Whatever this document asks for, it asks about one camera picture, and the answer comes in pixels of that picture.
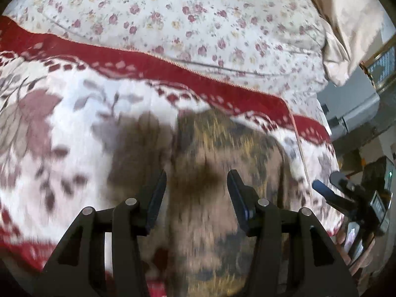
rose print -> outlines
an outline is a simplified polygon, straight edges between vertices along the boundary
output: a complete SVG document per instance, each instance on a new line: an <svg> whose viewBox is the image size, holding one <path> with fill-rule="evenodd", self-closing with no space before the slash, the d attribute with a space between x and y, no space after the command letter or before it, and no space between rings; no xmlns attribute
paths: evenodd
<svg viewBox="0 0 396 297"><path fill-rule="evenodd" d="M198 48L198 54L200 56L206 56L206 47L205 46L199 47Z"/></svg>
<svg viewBox="0 0 396 297"><path fill-rule="evenodd" d="M153 23L161 22L161 14L159 12L151 12L151 21Z"/></svg>
<svg viewBox="0 0 396 297"><path fill-rule="evenodd" d="M177 58L184 61L191 61L191 55L186 51L179 54Z"/></svg>
<svg viewBox="0 0 396 297"><path fill-rule="evenodd" d="M223 17L223 18L226 18L226 17L227 17L227 12L226 12L225 10L221 10L221 11L217 12L217 14L218 14L219 16Z"/></svg>
<svg viewBox="0 0 396 297"><path fill-rule="evenodd" d="M279 30L281 33L284 33L284 32L286 31L286 27L285 27L284 25L282 25L282 24L279 24L279 25L278 25L278 30Z"/></svg>
<svg viewBox="0 0 396 297"><path fill-rule="evenodd" d="M242 29L244 29L246 27L246 21L242 18L239 18L236 23L238 23L239 27L241 27Z"/></svg>
<svg viewBox="0 0 396 297"><path fill-rule="evenodd" d="M233 62L243 64L245 62L245 54L243 53L242 50L235 48L234 52L231 55L231 59Z"/></svg>
<svg viewBox="0 0 396 297"><path fill-rule="evenodd" d="M76 21L74 21L74 23L72 24L72 27L75 28L79 28L81 26L81 22L79 19L77 19Z"/></svg>
<svg viewBox="0 0 396 297"><path fill-rule="evenodd" d="M202 13L202 11L203 11L202 5L201 4L195 4L194 11L195 11L195 13Z"/></svg>
<svg viewBox="0 0 396 297"><path fill-rule="evenodd" d="M155 53L160 53L163 54L164 53L164 48L162 46L158 46L154 49Z"/></svg>
<svg viewBox="0 0 396 297"><path fill-rule="evenodd" d="M225 48L225 41L224 41L223 38L221 38L219 41L217 41L217 46L218 46L220 49L224 49L224 48Z"/></svg>
<svg viewBox="0 0 396 297"><path fill-rule="evenodd" d="M101 35L103 32L103 26L101 23L95 23L92 27L91 27L92 31L94 32L94 34L96 35Z"/></svg>
<svg viewBox="0 0 396 297"><path fill-rule="evenodd" d="M116 25L116 24L117 24L117 19L118 19L117 15L113 13L113 14L108 18L108 23L109 23L110 25Z"/></svg>
<svg viewBox="0 0 396 297"><path fill-rule="evenodd" d="M130 34L135 34L136 31L137 31L137 27L135 27L135 26L132 26L132 27L130 27L130 29L129 29L129 33L130 33Z"/></svg>
<svg viewBox="0 0 396 297"><path fill-rule="evenodd" d="M137 3L135 3L134 5L131 6L131 8L129 9L129 12L131 12L132 14L138 14L140 12L140 8L137 5Z"/></svg>

leaf pattern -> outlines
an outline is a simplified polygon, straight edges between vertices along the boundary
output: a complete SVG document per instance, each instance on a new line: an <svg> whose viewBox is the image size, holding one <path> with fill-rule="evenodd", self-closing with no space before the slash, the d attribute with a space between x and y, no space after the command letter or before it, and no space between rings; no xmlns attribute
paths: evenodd
<svg viewBox="0 0 396 297"><path fill-rule="evenodd" d="M9 75L3 82L8 82L11 86L20 78L20 75ZM46 157L50 154L50 125L46 118L52 115L61 98L48 94L46 89L32 91L31 84L39 80L41 78L26 82L26 78L19 82L19 87L13 89L11 94L23 87L27 87L28 93L16 103L9 106L7 102L3 104L5 108L3 107L0 113L0 155L6 154L6 156L0 169L2 187L15 187L21 173L19 161L26 153L33 158Z"/></svg>
<svg viewBox="0 0 396 297"><path fill-rule="evenodd" d="M79 186L84 186L88 182L88 179L86 178L85 175L82 174L76 174L73 177L73 183Z"/></svg>
<svg viewBox="0 0 396 297"><path fill-rule="evenodd" d="M73 110L76 111L76 110L83 109L84 106L86 105L88 99L89 99L89 96L85 96L85 97L81 97L81 98L77 99L77 101L74 104Z"/></svg>
<svg viewBox="0 0 396 297"><path fill-rule="evenodd" d="M136 104L136 103L141 102L143 100L142 96L137 96L135 94L125 95L125 96L122 96L122 98L126 99L131 104Z"/></svg>
<svg viewBox="0 0 396 297"><path fill-rule="evenodd" d="M99 86L92 80L85 79L83 85L88 89L100 90Z"/></svg>
<svg viewBox="0 0 396 297"><path fill-rule="evenodd" d="M48 212L52 212L55 205L55 194L52 191L47 191L45 196L45 204Z"/></svg>
<svg viewBox="0 0 396 297"><path fill-rule="evenodd" d="M57 147L53 148L51 154L53 157L56 158L64 158L66 155L69 154L69 148L64 145L58 145Z"/></svg>
<svg viewBox="0 0 396 297"><path fill-rule="evenodd" d="M62 179L61 186L62 186L62 189L66 195L68 195L68 196L73 195L72 187L71 187L69 181Z"/></svg>

screw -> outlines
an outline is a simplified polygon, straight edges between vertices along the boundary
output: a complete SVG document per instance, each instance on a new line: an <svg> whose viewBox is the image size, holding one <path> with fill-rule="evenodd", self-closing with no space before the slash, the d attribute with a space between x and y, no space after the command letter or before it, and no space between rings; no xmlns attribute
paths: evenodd
<svg viewBox="0 0 396 297"><path fill-rule="evenodd" d="M257 203L258 203L259 205L261 205L262 207L266 207L268 204L270 204L270 202L269 202L267 199L259 199L259 200L257 201Z"/></svg>
<svg viewBox="0 0 396 297"><path fill-rule="evenodd" d="M90 215L92 213L92 211L94 211L93 208L85 207L84 209L82 209L82 214L83 215Z"/></svg>
<svg viewBox="0 0 396 297"><path fill-rule="evenodd" d="M301 213L309 217L312 214L312 211L308 209L307 207L304 207L301 209Z"/></svg>
<svg viewBox="0 0 396 297"><path fill-rule="evenodd" d="M126 205L135 205L137 203L137 200L135 198L129 198L125 200Z"/></svg>

floral bedspread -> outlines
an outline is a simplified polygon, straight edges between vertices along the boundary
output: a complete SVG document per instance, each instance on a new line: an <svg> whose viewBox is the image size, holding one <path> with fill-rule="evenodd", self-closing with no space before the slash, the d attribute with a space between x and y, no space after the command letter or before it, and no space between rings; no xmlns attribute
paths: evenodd
<svg viewBox="0 0 396 297"><path fill-rule="evenodd" d="M180 111L210 106L284 147L302 193L292 210L311 208L329 233L341 224L341 215L310 186L316 178L328 182L338 167L329 136L279 97L145 53L29 33L0 17L0 101L0 246L36 269L83 207L115 206L145 182L148 176L132 175L126 162L167 164ZM141 153L119 152L114 140L120 137L133 139ZM133 184L122 182L125 173ZM158 229L165 229L161 222L164 217ZM161 230L156 236L144 260L166 244Z"/></svg>
<svg viewBox="0 0 396 297"><path fill-rule="evenodd" d="M151 53L280 96L320 121L325 31L311 0L13 0L4 14L31 32Z"/></svg>

cushion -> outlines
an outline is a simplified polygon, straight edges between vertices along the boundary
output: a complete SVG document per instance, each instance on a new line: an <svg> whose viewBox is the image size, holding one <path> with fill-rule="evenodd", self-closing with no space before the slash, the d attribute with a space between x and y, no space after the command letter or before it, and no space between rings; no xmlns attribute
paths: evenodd
<svg viewBox="0 0 396 297"><path fill-rule="evenodd" d="M320 56L311 0L14 0L30 31L243 72L290 75Z"/></svg>
<svg viewBox="0 0 396 297"><path fill-rule="evenodd" d="M280 208L306 202L273 137L234 123L218 110L180 117L168 187L175 271L171 296L185 296L186 290L187 296L229 296L246 280L255 238L238 226L226 186L230 169Z"/></svg>
<svg viewBox="0 0 396 297"><path fill-rule="evenodd" d="M323 64L329 79L341 86L363 60L382 27L378 0L315 0L326 31Z"/></svg>

